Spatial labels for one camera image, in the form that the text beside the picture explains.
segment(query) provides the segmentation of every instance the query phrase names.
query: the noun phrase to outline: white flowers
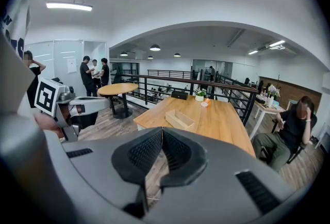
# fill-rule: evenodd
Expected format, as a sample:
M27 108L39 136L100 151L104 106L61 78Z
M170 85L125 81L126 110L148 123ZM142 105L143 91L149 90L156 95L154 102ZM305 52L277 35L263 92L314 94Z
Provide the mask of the white flowers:
M275 86L273 86L273 85L271 85L270 87L268 87L268 94L272 95L273 97L274 96L276 96L278 98L280 97L279 96L279 90Z
M198 95L199 97L203 97L206 95L206 89L200 89L200 88L197 88L195 91L196 95Z

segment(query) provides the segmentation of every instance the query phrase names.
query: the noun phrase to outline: flower vase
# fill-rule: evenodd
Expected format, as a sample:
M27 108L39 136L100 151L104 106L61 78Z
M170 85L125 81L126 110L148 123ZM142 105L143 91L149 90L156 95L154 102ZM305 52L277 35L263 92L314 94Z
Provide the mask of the flower vase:
M195 96L195 100L196 100L196 101L200 101L200 102L202 102L202 101L204 101L204 97L201 96L201 95L196 95L196 96Z
M271 98L269 98L269 100L267 101L267 106L268 107L272 107L272 105L273 105L273 102L274 102L274 97L272 96Z

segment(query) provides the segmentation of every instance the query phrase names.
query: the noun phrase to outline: black box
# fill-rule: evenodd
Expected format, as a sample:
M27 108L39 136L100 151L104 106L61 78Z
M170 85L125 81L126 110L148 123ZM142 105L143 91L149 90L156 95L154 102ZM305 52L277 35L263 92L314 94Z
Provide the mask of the black box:
M173 91L171 97L187 100L188 94L180 91Z

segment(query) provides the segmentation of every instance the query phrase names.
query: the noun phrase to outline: vent slot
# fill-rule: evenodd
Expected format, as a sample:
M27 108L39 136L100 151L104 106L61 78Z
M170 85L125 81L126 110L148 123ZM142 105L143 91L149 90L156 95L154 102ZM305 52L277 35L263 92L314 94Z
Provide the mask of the vent slot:
M82 156L82 155L85 155L85 154L89 154L91 152L93 152L91 149L85 148L85 149L81 149L81 150L67 152L67 156L71 159L71 158L74 158L74 157L78 157L78 156Z
M236 177L263 214L279 205L279 201L250 171L240 172Z

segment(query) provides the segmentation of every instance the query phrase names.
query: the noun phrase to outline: round table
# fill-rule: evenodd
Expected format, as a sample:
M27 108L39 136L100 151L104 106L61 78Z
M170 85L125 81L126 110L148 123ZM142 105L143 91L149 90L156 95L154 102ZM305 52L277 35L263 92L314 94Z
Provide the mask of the round table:
M120 83L104 86L98 89L98 93L103 97L110 98L110 106L112 109L113 117L117 119L124 119L132 115L132 110L127 107L126 93L138 89L137 84L132 83ZM117 111L114 109L113 96L117 94L122 94L124 108L120 108Z

